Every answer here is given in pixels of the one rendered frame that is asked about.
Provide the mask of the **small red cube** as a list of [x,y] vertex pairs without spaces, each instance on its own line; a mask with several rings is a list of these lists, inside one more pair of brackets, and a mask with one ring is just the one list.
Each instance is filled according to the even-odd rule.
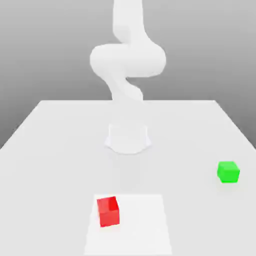
[[100,227],[109,227],[120,224],[120,211],[115,196],[96,200]]

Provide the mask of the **small green cube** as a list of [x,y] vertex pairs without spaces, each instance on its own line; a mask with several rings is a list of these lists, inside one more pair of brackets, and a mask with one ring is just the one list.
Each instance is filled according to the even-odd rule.
[[220,161],[217,166],[217,176],[222,183],[237,183],[240,169],[234,161]]

